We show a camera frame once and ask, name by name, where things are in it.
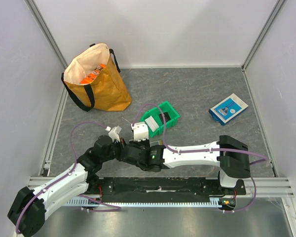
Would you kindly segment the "green plastic bin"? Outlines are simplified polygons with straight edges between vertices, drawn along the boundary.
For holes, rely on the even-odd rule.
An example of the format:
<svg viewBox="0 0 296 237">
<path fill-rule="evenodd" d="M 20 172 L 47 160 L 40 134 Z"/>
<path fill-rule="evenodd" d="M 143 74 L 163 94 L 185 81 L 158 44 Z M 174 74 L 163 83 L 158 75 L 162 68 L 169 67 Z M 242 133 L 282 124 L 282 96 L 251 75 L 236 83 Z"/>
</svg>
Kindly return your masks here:
<svg viewBox="0 0 296 237">
<path fill-rule="evenodd" d="M 178 119 L 180 118 L 179 113 L 170 104 L 169 101 L 164 101 L 158 105 L 162 110 L 165 121 L 166 128 L 170 128 L 176 125 Z M 164 121 L 160 110 L 154 107 L 146 111 L 140 118 L 140 122 L 145 122 L 148 126 L 149 137 L 152 138 L 157 135 L 162 135 L 164 130 Z"/>
</svg>

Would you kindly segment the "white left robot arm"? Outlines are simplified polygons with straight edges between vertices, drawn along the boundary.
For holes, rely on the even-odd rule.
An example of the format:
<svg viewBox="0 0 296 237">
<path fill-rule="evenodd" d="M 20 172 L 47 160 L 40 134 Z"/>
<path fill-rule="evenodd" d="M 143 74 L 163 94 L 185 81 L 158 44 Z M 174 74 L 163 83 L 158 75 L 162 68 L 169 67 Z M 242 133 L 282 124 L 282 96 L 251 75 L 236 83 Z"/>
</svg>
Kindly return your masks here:
<svg viewBox="0 0 296 237">
<path fill-rule="evenodd" d="M 96 173 L 104 162 L 118 159 L 125 148 L 123 139 L 100 136 L 93 147 L 86 150 L 63 173 L 34 189 L 20 189 L 7 214 L 18 235 L 31 237 L 48 217 L 73 197 L 98 190 Z"/>
</svg>

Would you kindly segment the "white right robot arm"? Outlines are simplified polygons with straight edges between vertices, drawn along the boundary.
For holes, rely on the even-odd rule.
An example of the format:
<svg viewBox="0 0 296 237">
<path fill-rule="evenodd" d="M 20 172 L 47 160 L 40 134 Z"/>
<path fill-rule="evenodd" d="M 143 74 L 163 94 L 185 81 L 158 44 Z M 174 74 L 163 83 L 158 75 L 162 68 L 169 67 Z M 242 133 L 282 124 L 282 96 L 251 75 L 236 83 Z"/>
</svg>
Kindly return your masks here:
<svg viewBox="0 0 296 237">
<path fill-rule="evenodd" d="M 187 165 L 219 167 L 216 188 L 224 195 L 233 190 L 239 179 L 251 177 L 248 146 L 228 135 L 196 146 L 145 146 L 131 142 L 122 148 L 118 160 L 150 172 Z"/>
</svg>

